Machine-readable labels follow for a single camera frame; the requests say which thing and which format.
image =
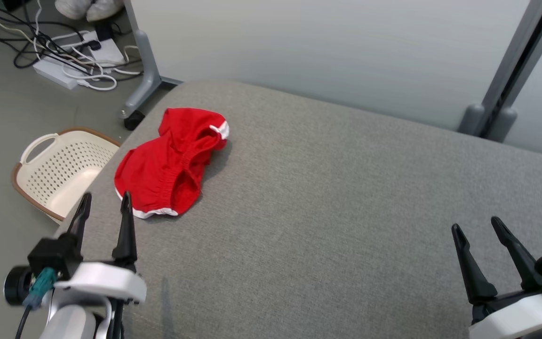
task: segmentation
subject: gray fabric surface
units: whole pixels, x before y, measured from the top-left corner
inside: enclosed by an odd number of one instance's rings
[[[166,107],[185,106],[223,114],[230,141],[185,215],[136,219],[148,300],[126,308],[128,339],[464,338],[450,226],[499,292],[520,278],[492,215],[542,255],[542,155],[204,81],[162,99],[93,183],[87,259],[116,244],[119,161],[157,136]]]

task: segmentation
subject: beige plastic basket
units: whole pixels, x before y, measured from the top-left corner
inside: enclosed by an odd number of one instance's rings
[[[27,157],[53,139],[41,153]],[[14,188],[36,208],[62,223],[120,144],[105,135],[76,127],[33,141],[11,173]]]

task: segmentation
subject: teal cable connector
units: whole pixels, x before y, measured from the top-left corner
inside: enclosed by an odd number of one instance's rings
[[[54,287],[57,280],[57,273],[53,268],[44,268],[28,290],[28,296],[22,302],[22,306],[37,309],[41,307],[41,301],[47,291]]]

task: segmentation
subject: basket handle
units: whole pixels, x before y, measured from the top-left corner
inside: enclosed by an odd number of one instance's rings
[[[31,142],[31,144],[28,145],[28,147],[26,148],[26,150],[24,150],[24,152],[22,152],[22,155],[20,156],[20,163],[22,165],[28,165],[32,163],[33,161],[35,161],[38,157],[41,156],[41,154],[45,153],[45,151],[49,150],[51,146],[53,146],[56,143],[56,139],[58,137],[59,137],[58,133],[52,133],[52,134],[43,135],[42,137],[38,137],[35,141]],[[43,150],[41,153],[34,156],[30,161],[26,161],[26,158],[28,157],[28,155],[31,154],[31,152],[37,146],[39,146],[42,142],[50,140],[50,139],[54,140],[54,142],[52,142],[51,145],[47,146],[45,150]]]

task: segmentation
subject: white shoe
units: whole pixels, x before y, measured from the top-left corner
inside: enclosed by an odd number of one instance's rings
[[[107,19],[121,11],[124,6],[123,0],[96,0],[87,10],[87,21]]]
[[[56,0],[56,9],[63,16],[73,20],[84,18],[89,6],[91,0]]]

